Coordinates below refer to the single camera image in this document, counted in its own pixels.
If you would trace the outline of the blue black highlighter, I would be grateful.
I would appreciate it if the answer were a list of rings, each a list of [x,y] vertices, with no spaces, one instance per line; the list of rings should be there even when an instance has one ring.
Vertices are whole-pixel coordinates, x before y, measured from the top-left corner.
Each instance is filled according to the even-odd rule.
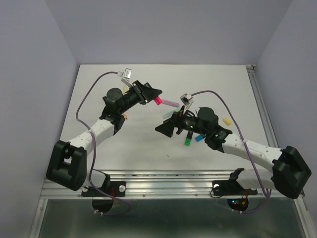
[[[203,139],[204,139],[204,136],[203,136],[203,135],[198,135],[198,136],[195,137],[195,140],[196,140],[197,142],[199,142],[199,141],[201,141],[201,140],[203,140]]]

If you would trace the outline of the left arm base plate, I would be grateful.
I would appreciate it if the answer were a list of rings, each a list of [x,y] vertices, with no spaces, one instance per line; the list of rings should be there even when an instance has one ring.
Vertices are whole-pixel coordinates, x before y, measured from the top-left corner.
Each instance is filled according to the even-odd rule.
[[[126,181],[112,181],[109,180],[105,185],[99,188],[103,193],[114,197],[124,197],[126,191]],[[95,190],[92,186],[88,187],[87,191],[81,192],[82,197],[102,197],[103,194]]]

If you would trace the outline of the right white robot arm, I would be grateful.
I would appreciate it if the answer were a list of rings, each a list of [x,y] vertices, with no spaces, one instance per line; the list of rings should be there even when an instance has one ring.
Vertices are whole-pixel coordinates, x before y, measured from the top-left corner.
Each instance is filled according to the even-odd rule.
[[[167,137],[180,134],[183,130],[200,134],[211,149],[249,160],[265,169],[262,173],[236,169],[228,181],[219,184],[218,195],[236,195],[246,189],[265,188],[296,199],[312,174],[296,148],[274,148],[244,140],[220,126],[218,116],[208,107],[200,108],[196,116],[183,110],[174,112],[155,130]]]

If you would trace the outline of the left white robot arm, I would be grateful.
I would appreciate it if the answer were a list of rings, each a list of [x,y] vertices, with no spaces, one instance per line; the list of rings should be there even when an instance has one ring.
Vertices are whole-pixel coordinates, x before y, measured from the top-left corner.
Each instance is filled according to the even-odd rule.
[[[119,88],[111,88],[103,97],[105,107],[93,126],[69,141],[58,141],[53,147],[46,172],[46,178],[59,185],[77,191],[83,187],[87,174],[87,156],[94,147],[114,136],[122,128],[123,114],[136,104],[145,105],[157,100],[160,89],[138,80],[123,93]]]

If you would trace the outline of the yellow highlighter cap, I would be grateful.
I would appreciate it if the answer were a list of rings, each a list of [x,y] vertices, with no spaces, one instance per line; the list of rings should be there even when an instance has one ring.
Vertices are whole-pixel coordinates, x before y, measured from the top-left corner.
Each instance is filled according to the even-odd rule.
[[[229,118],[223,118],[223,122],[226,124],[226,125],[231,125],[232,122]]]

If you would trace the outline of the pink black highlighter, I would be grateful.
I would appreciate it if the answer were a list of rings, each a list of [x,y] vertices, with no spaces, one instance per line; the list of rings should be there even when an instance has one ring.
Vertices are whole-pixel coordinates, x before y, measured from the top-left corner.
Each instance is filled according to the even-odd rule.
[[[154,98],[154,102],[157,104],[157,105],[160,105],[162,104],[162,99],[160,97],[156,97]]]

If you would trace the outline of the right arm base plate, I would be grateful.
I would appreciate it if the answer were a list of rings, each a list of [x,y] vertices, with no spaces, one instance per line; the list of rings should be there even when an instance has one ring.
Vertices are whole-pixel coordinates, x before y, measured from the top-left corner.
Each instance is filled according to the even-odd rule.
[[[258,194],[258,191],[256,189],[244,189],[235,180],[214,180],[212,182],[212,190],[215,196],[253,196]]]

